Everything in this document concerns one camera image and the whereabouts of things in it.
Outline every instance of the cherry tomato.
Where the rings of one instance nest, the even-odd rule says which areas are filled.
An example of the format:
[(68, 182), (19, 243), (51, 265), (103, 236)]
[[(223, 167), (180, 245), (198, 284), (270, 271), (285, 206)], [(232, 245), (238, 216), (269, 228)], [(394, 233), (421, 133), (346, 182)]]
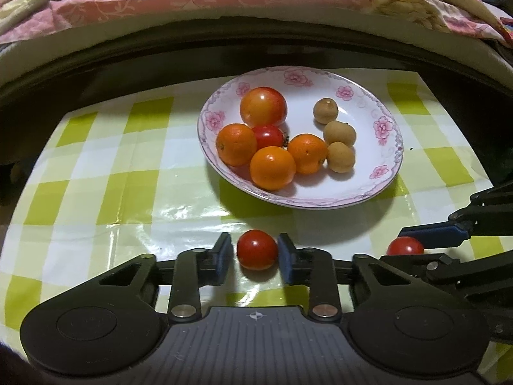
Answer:
[(240, 116), (249, 127), (280, 125), (287, 117), (287, 102), (274, 88), (253, 88), (240, 100)]
[(401, 236), (393, 239), (389, 244), (386, 254), (422, 254), (424, 246), (417, 239)]
[(261, 230), (246, 231), (237, 242), (237, 258), (246, 269), (265, 270), (278, 258), (278, 246)]
[(258, 125), (253, 127), (253, 132), (256, 136), (256, 148), (258, 150), (268, 146), (283, 147), (285, 142), (285, 135), (275, 125)]

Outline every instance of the white plate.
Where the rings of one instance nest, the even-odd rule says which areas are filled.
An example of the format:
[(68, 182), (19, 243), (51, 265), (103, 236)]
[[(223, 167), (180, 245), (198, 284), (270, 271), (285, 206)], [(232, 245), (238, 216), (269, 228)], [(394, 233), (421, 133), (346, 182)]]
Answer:
[[(353, 172), (338, 174), (324, 168), (313, 175), (296, 175), (280, 191), (253, 185), (247, 172), (226, 166), (217, 155), (215, 138), (223, 126), (242, 123), (240, 99), (250, 89), (272, 87), (287, 100), (282, 127), (292, 139), (300, 133), (323, 137), (324, 126), (314, 121), (314, 104), (334, 99), (338, 121), (357, 132)], [(224, 84), (207, 100), (198, 118), (198, 137), (205, 157), (235, 187), (270, 203), (302, 209), (333, 209), (362, 203), (383, 191), (399, 171), (403, 139), (387, 108), (357, 83), (333, 73), (302, 66), (274, 66), (247, 72)]]

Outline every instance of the plate rim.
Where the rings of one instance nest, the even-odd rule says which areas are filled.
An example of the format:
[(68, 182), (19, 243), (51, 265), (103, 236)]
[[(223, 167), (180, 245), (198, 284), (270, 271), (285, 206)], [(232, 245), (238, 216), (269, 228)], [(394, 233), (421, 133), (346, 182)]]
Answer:
[[(265, 194), (260, 194), (259, 192), (255, 192), (255, 191), (252, 191), (248, 188), (246, 188), (245, 184), (243, 183), (239, 183), (239, 184), (235, 184), (233, 181), (231, 181), (227, 175), (225, 175), (225, 172), (223, 172), (221, 169), (219, 169), (216, 165), (216, 163), (214, 163), (211, 158), (209, 157), (209, 154), (208, 154), (208, 151), (211, 152), (211, 149), (210, 147), (208, 146), (208, 143), (206, 141), (206, 138), (202, 138), (202, 135), (201, 135), (201, 129), (200, 129), (200, 125), (202, 124), (201, 122), (201, 118), (202, 118), (202, 115), (205, 111), (208, 110), (208, 107), (213, 104), (215, 102), (215, 100), (219, 97), (219, 95), (221, 94), (222, 90), (223, 89), (228, 89), (229, 87), (231, 87), (231, 85), (237, 81), (240, 77), (243, 77), (243, 76), (247, 76), (247, 75), (258, 75), (262, 72), (266, 72), (266, 71), (286, 71), (286, 70), (289, 70), (289, 69), (300, 69), (300, 70), (306, 70), (306, 71), (310, 71), (310, 72), (314, 72), (314, 73), (317, 73), (317, 74), (323, 74), (323, 75), (328, 75), (330, 77), (335, 77), (336, 79), (339, 79), (339, 80), (344, 80), (346, 82), (349, 82), (353, 85), (355, 85), (356, 87), (360, 88), (363, 92), (364, 95), (368, 96), (372, 101), (376, 102), (376, 104), (378, 105), (378, 107), (380, 108), (380, 110), (389, 118), (392, 118), (393, 120), (393, 124), (394, 124), (394, 130), (396, 131), (396, 140), (395, 140), (395, 143), (396, 143), (396, 151), (394, 153), (394, 163), (395, 163), (395, 166), (390, 170), (391, 171), (391, 176), (387, 178), (386, 181), (383, 181), (381, 184), (383, 184), (382, 186), (379, 187), (379, 189), (376, 190), (376, 187), (373, 188), (373, 190), (375, 190), (375, 192), (373, 192), (372, 194), (369, 194), (369, 195), (366, 195), (365, 194), (362, 194), (362, 195), (357, 195), (355, 196), (355, 200), (354, 201), (351, 201), (350, 199), (345, 199), (345, 201), (348, 201), (346, 203), (341, 203), (341, 204), (333, 204), (333, 205), (326, 205), (326, 206), (314, 206), (314, 205), (302, 205), (302, 204), (297, 204), (297, 203), (294, 203), (294, 201), (292, 200), (289, 200), (291, 202), (288, 202), (286, 200), (286, 197), (283, 197), (283, 196), (279, 196), (279, 195), (276, 195), (276, 194), (273, 194), (271, 192), (267, 193), (267, 191), (263, 191), (261, 190), (260, 188), (254, 186), (254, 188), (257, 190), (257, 191), (263, 191), (264, 193), (266, 193), (267, 195), (273, 195), (273, 196), (276, 196), (278, 198), (282, 198), (283, 200), (276, 200), (270, 196), (267, 196)], [(222, 84), (219, 88), (217, 88), (208, 98), (207, 100), (205, 101), (205, 103), (203, 104), (202, 106), (202, 109), (201, 111), (199, 112), (199, 115), (198, 115), (198, 120), (197, 120), (197, 133), (198, 133), (198, 140), (199, 140), (199, 145), (201, 146), (201, 149), (202, 149), (202, 152), (203, 152), (203, 155), (204, 157), (206, 158), (207, 162), (209, 163), (209, 165), (214, 168), (216, 170), (216, 172), (222, 177), (224, 178), (227, 182), (229, 182), (231, 185), (235, 186), (235, 188), (237, 189), (240, 189), (241, 191), (249, 194), (249, 195), (252, 195), (254, 196), (255, 198), (258, 198), (260, 200), (264, 200), (264, 201), (267, 201), (268, 203), (272, 203), (272, 204), (276, 204), (276, 205), (279, 205), (279, 206), (283, 206), (283, 207), (288, 207), (288, 208), (294, 208), (294, 209), (301, 209), (301, 210), (334, 210), (334, 209), (339, 209), (339, 208), (346, 208), (346, 207), (350, 207), (350, 206), (353, 206), (353, 205), (358, 205), (358, 204), (361, 204), (367, 200), (370, 200), (372, 198), (374, 198), (375, 196), (377, 196), (378, 194), (380, 194), (381, 192), (383, 192), (396, 178), (397, 174), (399, 173), (399, 170), (401, 168), (401, 165), (402, 165), (402, 162), (403, 162), (403, 159), (404, 159), (404, 143), (403, 143), (403, 137), (402, 137), (402, 134), (401, 134), (401, 130), (399, 128), (399, 125), (397, 123), (397, 121), (395, 120), (395, 117), (394, 115), (390, 112), (390, 110), (388, 110), (388, 108), (386, 107), (386, 105), (383, 104), (383, 102), (381, 102), (378, 97), (376, 97), (372, 92), (370, 92), (368, 89), (364, 88), (363, 86), (361, 86), (360, 84), (352, 81), (351, 79), (349, 78), (346, 78), (342, 75), (339, 75), (339, 74), (336, 74), (334, 72), (331, 72), (331, 71), (327, 71), (327, 70), (322, 70), (322, 69), (319, 69), (319, 68), (311, 68), (311, 67), (308, 67), (308, 66), (298, 66), (298, 65), (279, 65), (279, 66), (268, 66), (266, 68), (258, 68), (258, 69), (255, 69), (255, 70), (252, 70), (252, 71), (248, 71), (248, 72), (245, 72), (243, 74), (240, 74), (238, 76), (235, 76), (234, 78), (230, 79), (229, 81), (225, 82), (224, 84)]]

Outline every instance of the table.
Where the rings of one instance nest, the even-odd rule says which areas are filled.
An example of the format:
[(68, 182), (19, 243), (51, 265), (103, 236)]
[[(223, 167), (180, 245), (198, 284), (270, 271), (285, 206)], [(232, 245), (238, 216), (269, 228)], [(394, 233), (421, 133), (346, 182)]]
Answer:
[[(0, 339), (22, 351), (28, 311), (141, 254), (174, 259), (211, 247), (219, 233), (234, 243), (249, 228), (287, 232), (299, 246), (337, 259), (382, 255), (400, 228), (445, 220), (491, 186), (461, 131), (415, 72), (332, 70), (373, 92), (395, 116), (404, 161), (394, 183), (361, 205), (293, 210), (249, 196), (206, 164), (196, 120), (205, 100), (231, 77), (186, 82), (101, 102), (67, 114), (22, 193), (0, 259)], [(451, 256), (468, 260), (513, 248), (505, 237), (472, 238)], [(157, 310), (165, 311), (169, 287)], [(346, 288), (340, 288), (350, 310)], [(285, 287), (276, 268), (258, 275), (235, 264), (223, 287), (204, 287), (209, 305), (304, 304), (307, 288)], [(481, 372), (511, 374), (509, 347), (491, 344)]]

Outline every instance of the screw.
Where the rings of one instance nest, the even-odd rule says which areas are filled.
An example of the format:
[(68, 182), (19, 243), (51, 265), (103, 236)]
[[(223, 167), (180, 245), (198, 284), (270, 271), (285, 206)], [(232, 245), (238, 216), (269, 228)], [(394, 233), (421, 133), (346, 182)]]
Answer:
[(426, 269), (427, 270), (435, 270), (436, 268), (438, 268), (438, 262), (429, 262), (426, 266)]
[(312, 309), (312, 312), (318, 317), (327, 318), (336, 316), (339, 310), (331, 304), (319, 304)]
[(181, 304), (171, 308), (171, 313), (175, 317), (187, 318), (196, 314), (196, 308), (189, 304)]

